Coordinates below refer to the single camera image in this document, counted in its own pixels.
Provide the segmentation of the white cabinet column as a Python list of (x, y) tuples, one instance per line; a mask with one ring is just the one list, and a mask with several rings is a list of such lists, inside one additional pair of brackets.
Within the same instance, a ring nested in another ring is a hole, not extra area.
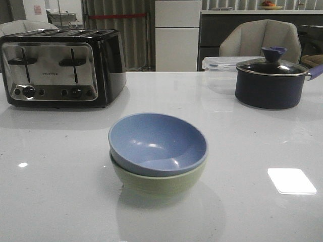
[(155, 1), (157, 72), (197, 70), (202, 1)]

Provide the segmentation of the grey counter cabinet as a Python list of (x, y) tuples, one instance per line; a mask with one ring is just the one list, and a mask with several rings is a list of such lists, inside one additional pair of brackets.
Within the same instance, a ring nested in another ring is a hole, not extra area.
[(202, 70), (204, 57), (219, 55), (220, 44), (238, 25), (263, 19), (296, 25), (301, 55), (322, 54), (322, 10), (202, 11), (197, 70)]

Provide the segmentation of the green bowl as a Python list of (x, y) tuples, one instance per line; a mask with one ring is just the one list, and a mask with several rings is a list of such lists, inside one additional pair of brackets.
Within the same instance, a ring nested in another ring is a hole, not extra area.
[(110, 153), (114, 171), (125, 188), (141, 194), (154, 196), (172, 196), (191, 189), (200, 179), (208, 154), (202, 156), (201, 162), (192, 170), (173, 176), (154, 177), (135, 174), (119, 166)]

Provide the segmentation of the metal trolley in background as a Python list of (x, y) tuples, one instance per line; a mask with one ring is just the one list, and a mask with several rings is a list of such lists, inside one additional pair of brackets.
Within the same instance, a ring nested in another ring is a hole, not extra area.
[(46, 10), (48, 22), (58, 28), (81, 28), (83, 23), (77, 19), (76, 13), (72, 12), (54, 12), (51, 9)]

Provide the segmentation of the dark blue saucepan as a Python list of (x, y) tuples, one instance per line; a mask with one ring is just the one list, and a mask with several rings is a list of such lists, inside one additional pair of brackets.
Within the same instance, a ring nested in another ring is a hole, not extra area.
[(300, 73), (269, 74), (237, 67), (236, 98), (264, 109), (288, 109), (298, 105), (305, 78), (322, 75), (322, 65)]

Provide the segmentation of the fruit plate on counter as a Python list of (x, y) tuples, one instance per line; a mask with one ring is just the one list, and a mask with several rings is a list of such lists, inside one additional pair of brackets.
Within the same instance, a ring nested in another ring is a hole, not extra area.
[(282, 6), (277, 6), (270, 0), (261, 1), (260, 7), (263, 10), (281, 10), (283, 8)]

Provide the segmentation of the blue bowl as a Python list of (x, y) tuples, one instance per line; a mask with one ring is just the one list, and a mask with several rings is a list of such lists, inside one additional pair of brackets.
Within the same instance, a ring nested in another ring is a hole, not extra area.
[(109, 130), (108, 141), (120, 167), (151, 177), (191, 171), (208, 152), (207, 141), (195, 126), (161, 113), (137, 113), (118, 120)]

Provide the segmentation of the glass pot lid blue knob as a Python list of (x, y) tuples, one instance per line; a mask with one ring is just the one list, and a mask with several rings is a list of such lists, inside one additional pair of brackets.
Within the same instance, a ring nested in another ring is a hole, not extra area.
[(285, 47), (273, 46), (262, 47), (261, 49), (264, 57), (239, 62), (236, 64), (236, 69), (269, 76), (297, 76), (308, 72), (308, 68), (303, 65), (281, 59), (288, 50)]

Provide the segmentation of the red barrier belt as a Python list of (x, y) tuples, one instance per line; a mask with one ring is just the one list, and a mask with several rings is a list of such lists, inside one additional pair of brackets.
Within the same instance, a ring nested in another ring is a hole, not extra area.
[(141, 18), (146, 16), (147, 16), (147, 13), (122, 14), (122, 15), (91, 15), (91, 16), (88, 16), (88, 19), (92, 19), (92, 20), (131, 19), (131, 18)]

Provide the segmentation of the clear plastic food container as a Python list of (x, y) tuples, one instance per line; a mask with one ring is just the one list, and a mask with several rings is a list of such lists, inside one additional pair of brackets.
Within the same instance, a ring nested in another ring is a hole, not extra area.
[(202, 61), (204, 78), (208, 88), (220, 94), (235, 94), (236, 64), (260, 56), (209, 56)]

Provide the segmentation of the black and chrome toaster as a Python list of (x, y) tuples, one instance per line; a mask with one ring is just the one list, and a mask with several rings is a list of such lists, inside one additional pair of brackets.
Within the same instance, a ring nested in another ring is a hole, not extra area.
[(126, 84), (115, 29), (39, 29), (3, 36), (1, 70), (7, 101), (17, 107), (106, 107)]

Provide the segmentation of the pink sign on wall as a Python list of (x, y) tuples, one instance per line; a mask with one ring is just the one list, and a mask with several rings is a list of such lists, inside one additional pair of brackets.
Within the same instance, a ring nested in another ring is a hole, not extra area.
[(35, 15), (42, 15), (42, 10), (40, 5), (34, 5), (34, 13)]

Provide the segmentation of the brown object behind pot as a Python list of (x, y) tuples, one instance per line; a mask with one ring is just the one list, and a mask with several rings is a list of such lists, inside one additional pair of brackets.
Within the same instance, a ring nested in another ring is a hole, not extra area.
[(323, 54), (304, 55), (301, 57), (301, 62), (310, 67), (316, 67), (323, 64)]

